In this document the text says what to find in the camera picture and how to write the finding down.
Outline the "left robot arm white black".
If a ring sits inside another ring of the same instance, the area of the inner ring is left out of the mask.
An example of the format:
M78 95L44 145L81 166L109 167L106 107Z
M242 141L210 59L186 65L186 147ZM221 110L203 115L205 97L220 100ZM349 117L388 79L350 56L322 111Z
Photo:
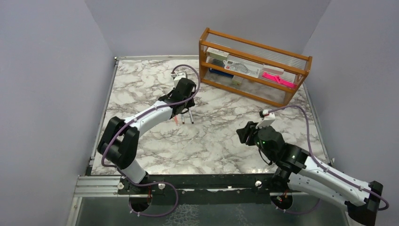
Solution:
M139 138L158 124L194 106L192 95L196 87L192 80L181 78L175 88L159 97L148 109L125 119L115 116L108 121L97 151L130 179L134 192L143 193L148 187L147 172L136 160Z

